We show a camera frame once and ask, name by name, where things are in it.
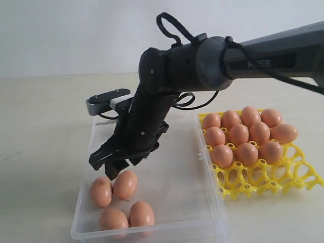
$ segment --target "robotic arm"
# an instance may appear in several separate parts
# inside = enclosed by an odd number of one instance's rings
[[[162,18],[190,43],[183,45],[169,33]],[[134,97],[120,89],[87,100],[90,115],[105,117],[102,114],[112,109],[118,113],[118,117],[106,117],[117,119],[114,133],[89,158],[94,170],[105,164],[111,180],[129,166],[126,159],[137,165],[158,149],[158,140],[169,127],[164,119],[171,107],[192,109],[181,106],[193,99],[177,104],[184,97],[182,92],[216,91],[214,99],[234,79],[272,77],[324,94],[324,22],[238,44],[231,37],[192,36],[167,13],[158,15],[156,21],[162,33],[176,42],[168,50],[149,48],[142,54]],[[318,86],[289,77],[310,77]]]

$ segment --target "white wall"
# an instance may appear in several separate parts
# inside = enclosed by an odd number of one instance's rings
[[[148,47],[172,42],[174,15],[193,34],[238,42],[324,19],[320,0],[0,0],[0,78],[136,72]]]

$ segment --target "clear plastic container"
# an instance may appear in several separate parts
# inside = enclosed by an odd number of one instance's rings
[[[97,150],[113,133],[115,124],[94,118],[89,153]],[[111,205],[127,216],[133,203],[148,202],[155,215],[155,225],[124,230],[100,231],[102,209],[91,205],[91,183],[104,174],[86,164],[80,187],[71,234],[83,243],[101,242],[227,242],[227,221],[221,195],[216,192],[215,174],[205,148],[197,116],[169,118],[167,133],[160,147],[137,166],[129,166],[138,176],[135,195],[130,200],[113,199]],[[120,234],[123,239],[116,239]]]

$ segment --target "egg tray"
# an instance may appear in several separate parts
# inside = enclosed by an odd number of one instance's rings
[[[220,116],[223,115],[223,112],[216,113]],[[207,114],[198,115],[200,124]],[[226,128],[221,129],[225,134],[228,133]],[[256,142],[250,141],[249,143],[259,148]],[[232,150],[236,149],[232,143],[227,143],[227,146]],[[240,161],[235,161],[225,169],[213,164],[213,170],[217,174],[216,180],[220,186],[218,191],[223,197],[230,196],[232,199],[236,199],[241,193],[250,198],[253,192],[262,195],[266,190],[270,190],[274,194],[279,191],[285,194],[291,188],[302,189],[305,187],[306,190],[311,190],[317,184],[324,187],[323,179],[305,161],[304,153],[299,147],[294,143],[282,144],[282,147],[282,157],[274,164],[268,164],[264,159],[257,160],[251,166],[244,166]],[[207,149],[209,152],[213,150],[209,145],[207,145]]]

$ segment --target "plastic egg tray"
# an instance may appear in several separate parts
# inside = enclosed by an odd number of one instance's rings
[[[208,113],[199,114],[200,124]],[[223,132],[228,133],[226,128],[221,128]],[[257,148],[259,146],[254,141],[251,144]],[[232,143],[227,143],[232,150],[236,147]],[[279,191],[287,193],[291,188],[311,190],[315,185],[324,187],[323,179],[316,173],[314,168],[305,161],[303,151],[294,143],[282,144],[283,154],[281,159],[268,164],[266,160],[259,159],[251,166],[244,166],[240,161],[235,161],[230,167],[222,169],[213,164],[213,170],[217,174],[216,180],[218,191],[223,197],[230,196],[236,199],[241,193],[247,198],[253,195],[253,192],[261,195],[266,190],[276,194]]]

